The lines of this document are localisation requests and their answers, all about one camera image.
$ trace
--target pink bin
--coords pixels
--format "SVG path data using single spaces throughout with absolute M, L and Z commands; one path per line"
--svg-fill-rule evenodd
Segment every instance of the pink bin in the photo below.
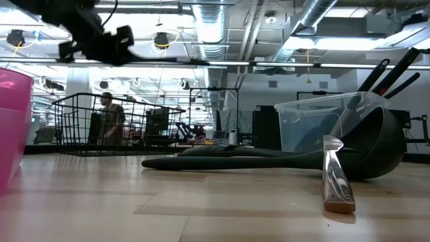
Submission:
M 31 125 L 33 79 L 0 68 L 0 196 L 17 171 Z

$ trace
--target clear plastic container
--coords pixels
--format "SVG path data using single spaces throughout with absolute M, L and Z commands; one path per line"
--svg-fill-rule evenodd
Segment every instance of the clear plastic container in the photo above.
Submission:
M 282 151 L 307 153 L 322 149 L 323 135 L 341 138 L 373 109 L 388 104 L 387 99 L 371 92 L 276 104 Z

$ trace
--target black wire basket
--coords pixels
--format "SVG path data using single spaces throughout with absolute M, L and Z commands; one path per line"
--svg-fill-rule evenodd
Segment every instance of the black wire basket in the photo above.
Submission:
M 150 155 L 176 147 L 177 127 L 185 110 L 101 95 L 76 93 L 52 103 L 56 144 L 78 156 Z

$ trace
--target ceiling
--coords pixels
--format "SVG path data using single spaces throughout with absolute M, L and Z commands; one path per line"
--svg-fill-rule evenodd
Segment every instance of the ceiling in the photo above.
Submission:
M 198 3 L 221 3 L 221 1 L 182 1 L 184 8 L 189 9 L 190 4 Z M 101 1 L 100 4 L 112 5 L 114 1 Z M 159 7 L 162 5 L 174 5 L 176 1 L 143 1 L 143 0 L 120 0 L 120 6 L 124 4 L 134 5 L 151 5 Z M 237 60 L 239 57 L 243 36 L 245 34 L 245 26 L 250 19 L 249 12 L 252 0 L 226 0 L 222 1 L 228 8 L 226 19 L 226 37 L 224 38 L 223 46 L 226 49 L 226 60 Z M 428 1 L 368 1 L 368 0 L 340 0 L 326 17 L 343 17 L 343 18 L 364 18 L 366 15 L 371 15 L 371 11 L 375 11 L 376 15 L 386 16 L 387 13 L 399 13 L 408 9 L 414 9 L 428 4 Z M 276 22 L 267 24 L 261 22 L 259 32 L 256 38 L 256 44 L 251 51 L 251 59 L 255 57 L 268 57 L 273 55 L 284 44 L 285 36 L 283 30 L 287 18 L 301 11 L 303 1 L 278 1 L 272 0 L 268 3 L 266 13 L 274 11 Z M 0 57 L 20 57 L 20 58 L 58 58 L 58 43 L 71 40 L 71 35 L 61 27 L 50 26 L 40 21 L 38 16 L 34 16 L 16 9 L 6 0 L 0 0 Z M 104 21 L 109 16 L 109 11 L 99 14 Z M 143 57 L 163 57 L 163 56 L 188 56 L 200 58 L 200 48 L 203 48 L 198 39 L 196 31 L 195 18 L 192 15 L 177 15 L 177 14 L 148 14 L 148 11 L 137 11 L 136 9 L 121 9 L 118 13 L 113 14 L 110 21 L 105 25 L 107 31 L 115 32 L 117 27 L 129 25 L 132 28 L 135 45 L 131 47 L 131 51 Z M 6 42 L 6 37 L 12 29 L 24 31 L 27 48 L 16 49 Z M 169 41 L 172 43 L 166 51 L 157 50 L 153 46 L 153 38 L 157 32 L 166 32 Z M 404 50 L 393 50 L 391 59 L 395 63 L 402 56 Z M 371 57 L 374 51 L 340 51 L 340 50 L 321 50 L 310 49 L 308 52 L 296 51 L 292 58 L 296 62 L 320 62 L 320 63 L 378 63 L 378 58 Z M 38 84 L 41 77 L 50 79 L 67 88 L 67 73 L 66 66 L 48 66 L 48 65 L 26 65 L 23 63 L 0 63 L 0 67 L 7 67 L 27 75 L 32 76 L 36 80 L 35 97 L 39 102 L 34 103 L 34 109 L 46 108 L 49 102 L 63 97 L 65 92 L 54 91 L 55 95 L 51 95 L 52 90 L 47 90 L 43 85 Z M 288 74 L 300 76 L 307 73 L 307 69 L 295 69 Z M 169 106 L 180 106 L 183 109 L 187 108 L 189 91 L 183 90 L 179 86 L 180 81 L 187 81 L 192 87 L 206 87 L 205 70 L 203 69 L 168 69 L 161 67 L 91 67 L 91 72 L 95 73 L 97 79 L 93 84 L 93 91 L 101 93 L 106 91 L 100 89 L 100 81 L 121 83 L 129 83 L 128 89 L 108 89 L 117 96 L 135 95 L 140 101 L 150 102 L 155 104 L 164 104 Z M 314 74 L 331 74 L 331 78 L 344 73 L 344 71 L 334 69 L 313 69 Z M 257 85 L 258 78 L 247 77 L 249 83 L 247 85 Z M 201 120 L 201 116 L 207 113 L 213 113 L 208 108 L 209 99 L 206 92 L 202 92 L 202 98 L 197 100 L 196 107 L 201 108 L 202 112 L 196 112 L 196 118 L 193 120 Z M 213 121 L 212 117 L 203 120 L 205 124 L 210 125 Z

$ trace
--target air vent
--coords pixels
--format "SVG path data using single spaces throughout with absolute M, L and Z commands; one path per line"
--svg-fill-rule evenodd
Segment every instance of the air vent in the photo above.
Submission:
M 329 82 L 328 81 L 320 81 L 320 89 L 328 89 Z
M 269 88 L 277 88 L 277 81 L 269 81 Z

